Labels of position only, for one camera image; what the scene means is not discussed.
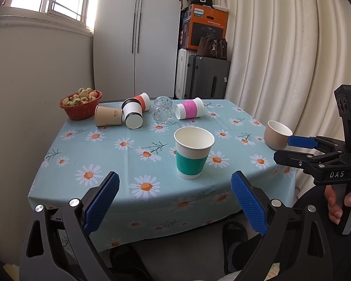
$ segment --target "gray floor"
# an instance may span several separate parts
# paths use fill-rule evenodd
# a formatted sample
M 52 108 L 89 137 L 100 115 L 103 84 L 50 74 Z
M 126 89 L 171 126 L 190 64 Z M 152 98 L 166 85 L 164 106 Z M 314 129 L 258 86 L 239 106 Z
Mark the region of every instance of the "gray floor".
M 231 220 L 242 223 L 249 235 L 254 232 L 243 213 Z M 223 271 L 222 226 L 217 222 L 196 230 L 133 243 L 155 281 L 216 281 Z M 101 253 L 109 265 L 109 251 Z

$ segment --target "metal screw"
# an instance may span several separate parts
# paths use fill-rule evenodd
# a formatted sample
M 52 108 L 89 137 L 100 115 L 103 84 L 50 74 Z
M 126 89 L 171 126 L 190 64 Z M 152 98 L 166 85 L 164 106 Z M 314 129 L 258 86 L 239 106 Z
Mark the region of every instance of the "metal screw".
M 280 200 L 272 200 L 272 205 L 274 207 L 281 207 L 282 203 Z
M 78 204 L 79 204 L 79 199 L 73 199 L 73 200 L 70 200 L 70 202 L 69 202 L 69 205 L 71 207 L 78 206 Z
M 316 211 L 316 207 L 313 206 L 313 205 L 308 205 L 308 211 L 315 212 Z
M 41 212 L 43 210 L 43 208 L 44 208 L 44 206 L 40 204 L 40 205 L 35 207 L 35 211 L 36 212 Z

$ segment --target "gray cabinet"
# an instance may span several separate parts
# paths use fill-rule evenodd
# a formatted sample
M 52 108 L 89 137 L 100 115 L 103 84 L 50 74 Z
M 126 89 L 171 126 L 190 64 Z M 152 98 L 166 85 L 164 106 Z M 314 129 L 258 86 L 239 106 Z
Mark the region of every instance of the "gray cabinet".
M 179 16 L 179 0 L 99 0 L 94 79 L 102 100 L 173 96 Z

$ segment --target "light blue tablecloth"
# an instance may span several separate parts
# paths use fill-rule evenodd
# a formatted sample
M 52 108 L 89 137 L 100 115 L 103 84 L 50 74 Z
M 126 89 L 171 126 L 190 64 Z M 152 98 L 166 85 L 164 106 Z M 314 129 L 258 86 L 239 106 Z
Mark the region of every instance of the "light blue tablecloth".
M 173 105 L 182 102 L 175 100 Z M 118 244 L 166 236 L 196 228 L 238 212 L 231 174 L 241 170 L 270 199 L 292 205 L 295 170 L 278 166 L 263 140 L 264 126 L 228 100 L 204 100 L 205 115 L 167 127 L 144 112 L 139 129 L 96 128 L 94 118 L 68 120 L 54 140 L 28 195 L 32 208 L 59 207 L 82 198 L 109 171 L 120 176 L 120 189 L 100 229 L 91 234 L 98 251 Z M 121 103 L 102 104 L 120 107 Z M 200 126 L 216 142 L 200 178 L 176 173 L 173 133 Z

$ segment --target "red plastic basket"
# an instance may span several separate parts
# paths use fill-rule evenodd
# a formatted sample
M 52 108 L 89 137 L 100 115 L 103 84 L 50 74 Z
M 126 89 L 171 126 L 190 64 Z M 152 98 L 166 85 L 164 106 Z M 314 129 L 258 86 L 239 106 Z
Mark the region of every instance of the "red plastic basket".
M 102 93 L 100 91 L 98 92 L 98 97 L 94 99 L 93 101 L 90 101 L 88 103 L 80 104 L 79 106 L 71 106 L 71 107 L 64 107 L 62 105 L 62 101 L 64 99 L 60 100 L 60 108 L 64 109 L 66 114 L 69 116 L 70 119 L 72 120 L 82 120 L 89 118 L 91 116 L 95 115 L 95 110 L 96 106 L 99 104 L 100 98 L 102 96 Z

